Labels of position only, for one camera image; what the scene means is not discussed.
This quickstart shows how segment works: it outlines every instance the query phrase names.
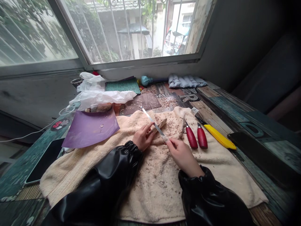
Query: towel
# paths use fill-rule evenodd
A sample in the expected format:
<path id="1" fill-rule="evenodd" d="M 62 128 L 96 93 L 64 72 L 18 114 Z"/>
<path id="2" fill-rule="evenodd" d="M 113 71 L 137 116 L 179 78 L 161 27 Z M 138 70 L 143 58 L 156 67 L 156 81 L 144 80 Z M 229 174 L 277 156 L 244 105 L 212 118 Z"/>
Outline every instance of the towel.
<path id="1" fill-rule="evenodd" d="M 197 121 L 189 108 L 175 107 L 171 112 L 148 113 L 156 123 L 167 118 L 162 131 L 168 137 L 188 144 L 183 118 L 197 134 Z M 88 171 L 111 149 L 124 145 L 142 125 L 150 122 L 142 111 L 136 111 L 131 117 L 118 116 L 117 121 L 120 130 L 113 136 L 98 144 L 75 149 L 57 159 L 47 169 L 40 181 L 40 189 L 52 207 L 75 190 Z M 208 149 L 192 150 L 199 164 L 208 167 L 215 179 L 233 190 L 248 208 L 267 202 L 266 196 L 244 167 L 207 130 L 204 131 Z M 142 223 L 170 223 L 185 219 L 178 172 L 178 166 L 157 133 L 145 151 L 141 168 L 128 197 L 122 203 L 118 217 Z"/>

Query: red-handled knife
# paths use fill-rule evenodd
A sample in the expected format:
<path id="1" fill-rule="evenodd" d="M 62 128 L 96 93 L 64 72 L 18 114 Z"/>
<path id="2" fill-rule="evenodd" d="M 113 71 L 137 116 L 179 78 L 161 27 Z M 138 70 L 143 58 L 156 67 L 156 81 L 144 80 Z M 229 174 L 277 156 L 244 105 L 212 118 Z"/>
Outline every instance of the red-handled knife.
<path id="1" fill-rule="evenodd" d="M 199 124 L 199 123 L 198 123 L 198 144 L 200 145 L 201 149 L 208 148 L 205 132 L 204 132 L 203 128 L 201 127 L 201 124 Z"/>
<path id="2" fill-rule="evenodd" d="M 192 132 L 192 130 L 189 127 L 189 125 L 188 125 L 187 122 L 186 122 L 186 125 L 187 125 L 186 126 L 186 133 L 187 133 L 187 137 L 188 137 L 188 141 L 189 141 L 190 147 L 192 149 L 197 149 L 198 148 L 197 140 L 195 139 L 195 136 L 194 136 L 194 134 L 193 134 L 193 132 Z"/>

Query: purple sheet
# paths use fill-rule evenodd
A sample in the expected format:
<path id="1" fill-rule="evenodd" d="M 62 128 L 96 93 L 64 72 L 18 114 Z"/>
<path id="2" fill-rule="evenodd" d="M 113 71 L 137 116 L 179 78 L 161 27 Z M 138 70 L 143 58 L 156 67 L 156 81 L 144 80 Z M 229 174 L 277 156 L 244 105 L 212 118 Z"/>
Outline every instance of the purple sheet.
<path id="1" fill-rule="evenodd" d="M 109 138 L 119 129 L 113 108 L 104 113 L 76 111 L 62 147 L 84 148 Z"/>

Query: window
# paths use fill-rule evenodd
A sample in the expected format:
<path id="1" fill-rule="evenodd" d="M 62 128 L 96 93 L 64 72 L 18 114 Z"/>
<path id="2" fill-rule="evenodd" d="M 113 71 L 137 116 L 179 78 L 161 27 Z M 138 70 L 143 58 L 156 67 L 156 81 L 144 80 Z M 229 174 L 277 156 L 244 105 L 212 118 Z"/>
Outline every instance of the window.
<path id="1" fill-rule="evenodd" d="M 183 15 L 183 20 L 182 20 L 182 26 L 189 28 L 191 20 L 192 20 L 192 14 L 191 15 L 184 14 Z"/>
<path id="2" fill-rule="evenodd" d="M 1 1 L 0 66 L 75 58 L 47 1 Z"/>
<path id="3" fill-rule="evenodd" d="M 34 63 L 98 70 L 195 61 L 216 1 L 2 0 L 0 67 L 7 73 L 12 65 L 42 68 Z"/>

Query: colorful wooden tabletop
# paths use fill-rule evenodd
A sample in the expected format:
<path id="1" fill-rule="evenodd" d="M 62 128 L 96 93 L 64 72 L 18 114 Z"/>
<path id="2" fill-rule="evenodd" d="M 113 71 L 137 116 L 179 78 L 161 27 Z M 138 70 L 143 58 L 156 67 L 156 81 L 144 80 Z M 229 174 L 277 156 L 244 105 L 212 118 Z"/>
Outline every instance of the colorful wooden tabletop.
<path id="1" fill-rule="evenodd" d="M 229 133 L 244 131 L 296 172 L 299 171 L 297 163 L 300 162 L 301 145 L 298 135 L 211 82 L 205 87 L 189 89 L 170 89 L 167 83 L 154 83 L 141 93 L 150 92 L 161 104 L 161 107 L 152 109 L 155 113 L 172 111 L 175 106 L 196 107 L 202 117 L 225 137 Z M 136 104 L 141 103 L 132 101 L 130 105 L 115 105 L 115 113 L 125 115 L 125 109 L 131 109 Z M 39 184 L 24 186 L 24 182 L 49 143 L 65 137 L 68 127 L 54 131 L 48 129 L 0 178 L 0 219 L 3 225 L 11 225 L 13 222 L 15 225 L 39 225 L 48 213 L 50 207 L 39 190 Z M 281 225 L 281 222 L 286 222 L 295 191 L 278 187 L 239 148 L 232 154 L 269 199 L 268 204 L 263 203 L 250 209 L 254 222 L 257 225 Z M 121 220 L 117 220 L 117 224 L 144 225 Z M 185 225 L 185 221 L 168 225 Z"/>

